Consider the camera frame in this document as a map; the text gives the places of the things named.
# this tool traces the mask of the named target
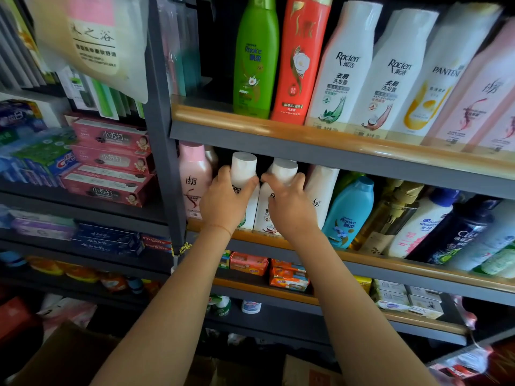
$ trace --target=white box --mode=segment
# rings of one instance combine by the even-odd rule
[[[391,292],[397,292],[399,294],[406,295],[406,287],[400,283],[394,283],[393,281],[374,279],[374,286],[377,290],[386,290]]]
[[[377,290],[372,294],[372,300],[381,309],[406,311],[411,308],[409,299],[405,294]]]
[[[410,294],[409,301],[411,302],[411,309],[409,311],[419,316],[435,320],[443,315],[442,307],[436,300]]]
[[[0,101],[9,99],[28,100],[36,103],[47,127],[68,126],[63,115],[71,110],[66,97],[43,95],[30,90],[0,90]]]
[[[407,285],[406,289],[411,295],[421,296],[422,298],[436,300],[438,303],[442,303],[442,298],[440,298],[437,291],[414,287],[412,285]]]

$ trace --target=hanging plastic bag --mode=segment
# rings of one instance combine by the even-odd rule
[[[54,71],[67,65],[141,103],[148,0],[26,0],[36,40]]]

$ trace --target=green bottle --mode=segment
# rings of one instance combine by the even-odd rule
[[[275,0],[249,0],[234,61],[234,112],[268,119],[279,56]]]

